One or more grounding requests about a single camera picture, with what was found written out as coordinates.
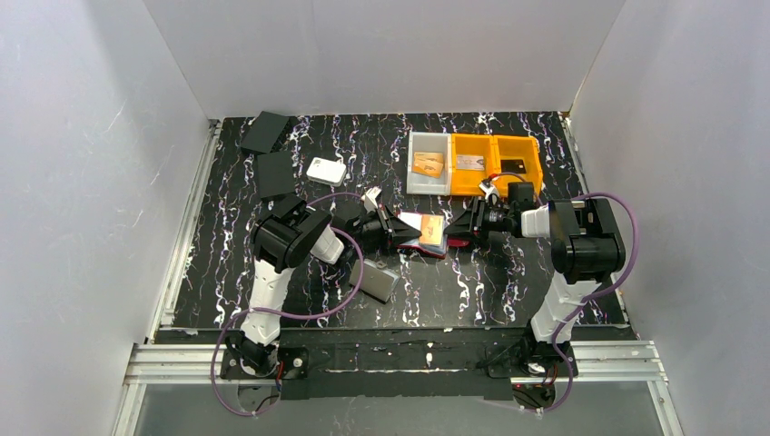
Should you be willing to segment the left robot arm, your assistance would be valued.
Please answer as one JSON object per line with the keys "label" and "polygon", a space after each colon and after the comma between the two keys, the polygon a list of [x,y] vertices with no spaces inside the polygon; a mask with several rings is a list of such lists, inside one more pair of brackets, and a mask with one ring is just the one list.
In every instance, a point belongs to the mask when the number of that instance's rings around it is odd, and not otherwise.
{"label": "left robot arm", "polygon": [[354,219],[348,229],[337,227],[329,213],[290,193],[257,219],[251,233],[255,275],[248,310],[240,327],[239,340],[228,342],[231,354],[238,356],[256,375],[269,374],[278,366],[273,342],[281,333],[280,319],[288,314],[282,306],[294,270],[308,257],[329,265],[341,257],[345,243],[358,255],[351,276],[352,290],[337,306],[314,314],[293,314],[292,318],[311,321],[327,318],[344,309],[358,292],[386,302],[399,277],[366,260],[364,243],[406,244],[421,237],[411,226],[380,204],[379,190],[372,188],[363,197],[367,213]]}

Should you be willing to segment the red leather card holder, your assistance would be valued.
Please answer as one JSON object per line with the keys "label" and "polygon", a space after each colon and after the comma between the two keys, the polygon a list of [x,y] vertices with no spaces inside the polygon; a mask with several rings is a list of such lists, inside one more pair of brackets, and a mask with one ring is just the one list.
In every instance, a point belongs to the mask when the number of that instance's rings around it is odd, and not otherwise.
{"label": "red leather card holder", "polygon": [[469,242],[449,238],[444,230],[448,222],[443,215],[400,212],[398,218],[420,232],[420,236],[397,245],[398,249],[415,250],[422,254],[444,259],[449,248],[463,248]]}

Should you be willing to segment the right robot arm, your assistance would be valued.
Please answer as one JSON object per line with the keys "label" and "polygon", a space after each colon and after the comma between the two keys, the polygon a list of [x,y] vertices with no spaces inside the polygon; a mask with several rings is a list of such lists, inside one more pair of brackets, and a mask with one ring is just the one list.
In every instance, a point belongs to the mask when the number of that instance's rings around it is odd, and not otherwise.
{"label": "right robot arm", "polygon": [[514,191],[505,203],[494,192],[474,200],[478,214],[470,229],[474,236],[499,232],[549,240],[554,275],[510,356],[524,372],[554,375],[569,366],[578,313],[588,296],[625,265],[626,247],[608,199],[584,197],[536,205],[530,183],[511,186]]}

